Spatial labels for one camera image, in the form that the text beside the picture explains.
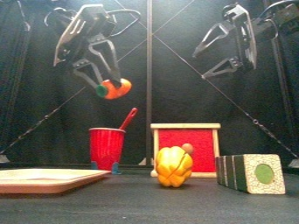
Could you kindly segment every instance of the red plastic cup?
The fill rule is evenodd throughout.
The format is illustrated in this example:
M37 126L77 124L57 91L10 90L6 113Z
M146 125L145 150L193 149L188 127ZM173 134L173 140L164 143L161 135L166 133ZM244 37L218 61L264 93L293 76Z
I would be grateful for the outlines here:
M97 163L98 170L112 171L113 163L120 160L125 131L93 128L88 132L90 162Z

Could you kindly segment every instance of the tray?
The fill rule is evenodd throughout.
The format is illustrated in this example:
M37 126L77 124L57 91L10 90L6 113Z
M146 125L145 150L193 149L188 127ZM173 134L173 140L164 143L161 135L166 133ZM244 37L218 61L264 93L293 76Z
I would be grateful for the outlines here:
M0 193L61 193L102 178L110 171L17 169L0 171Z

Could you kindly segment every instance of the orange toy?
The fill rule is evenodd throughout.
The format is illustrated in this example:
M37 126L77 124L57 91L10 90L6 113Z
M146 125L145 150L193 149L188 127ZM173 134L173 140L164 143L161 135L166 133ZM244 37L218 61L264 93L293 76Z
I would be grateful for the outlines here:
M178 187L192 175L192 146L186 143L180 148L161 148L154 159L157 180L162 186Z
M125 95L132 87L132 84L128 80L120 79L121 86L114 87L110 80L104 80L97 86L96 92L97 95L108 100L113 100L122 95Z

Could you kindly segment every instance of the black table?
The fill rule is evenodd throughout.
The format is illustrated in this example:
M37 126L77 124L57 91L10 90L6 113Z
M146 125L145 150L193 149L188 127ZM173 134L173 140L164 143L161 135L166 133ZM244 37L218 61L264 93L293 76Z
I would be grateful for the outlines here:
M284 175L285 195L228 189L214 178L165 188L149 171L108 174L65 193L1 194L1 223L299 223L299 176Z

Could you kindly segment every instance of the black backdrop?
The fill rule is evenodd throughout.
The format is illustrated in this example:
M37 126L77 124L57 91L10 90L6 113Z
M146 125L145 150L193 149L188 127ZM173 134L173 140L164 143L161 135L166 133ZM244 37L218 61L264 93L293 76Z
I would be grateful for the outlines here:
M15 2L0 3L1 127L3 127L1 149L82 87L81 83L65 73L62 64L51 66L57 37L42 22L47 9L34 2L22 1L30 31L23 31ZM208 29L221 21L222 7L234 1L153 1L152 55L148 55L145 43L146 1L68 1L65 7L77 10L82 4L93 3L104 4L106 11L125 7L140 11L142 15L140 23L112 39L121 76L130 80L133 88L128 95L113 101L100 99L85 89L6 151L5 155L10 161L37 164L88 163L89 128L117 128L130 108L137 107L137 116L125 133L122 165L138 164L150 150L145 142L148 117L150 123L220 123L221 155L276 153L286 164L292 156L244 114L245 111L256 118L297 152L288 127L289 111L285 112L284 108L270 41L257 46L254 71L224 74L210 78L209 81L202 80L200 74L216 65L229 54L230 49L222 46L222 49L214 50L204 59L192 57L193 49ZM240 1L240 4L248 9L252 18L264 9L260 1ZM130 19L121 17L118 23L125 24ZM290 89L288 94L292 97L289 100L293 103L294 117L297 117L294 74L299 63L297 51L292 45L296 43L296 34L282 41L284 54L288 56L285 61ZM150 56L152 72L148 73L146 62ZM21 72L13 70L15 67L22 68ZM146 86L148 78L152 81L150 87Z

